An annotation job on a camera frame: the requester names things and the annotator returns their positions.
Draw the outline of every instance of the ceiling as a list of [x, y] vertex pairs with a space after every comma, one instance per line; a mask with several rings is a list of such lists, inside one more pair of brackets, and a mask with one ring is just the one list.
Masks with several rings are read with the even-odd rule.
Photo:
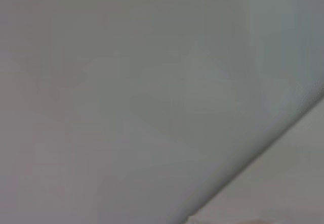
[[5, 223], [179, 223], [320, 91], [321, 4], [1, 0]]

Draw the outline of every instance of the white ceiling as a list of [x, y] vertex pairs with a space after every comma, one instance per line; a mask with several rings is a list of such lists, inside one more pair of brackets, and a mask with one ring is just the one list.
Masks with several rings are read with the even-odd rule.
[[320, 90], [320, 4], [1, 0], [4, 222], [176, 224]]

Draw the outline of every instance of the white wall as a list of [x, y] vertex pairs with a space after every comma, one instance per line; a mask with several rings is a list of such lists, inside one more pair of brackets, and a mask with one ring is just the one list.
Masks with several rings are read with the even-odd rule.
[[2, 218], [177, 223], [320, 89], [318, 1], [1, 0]]

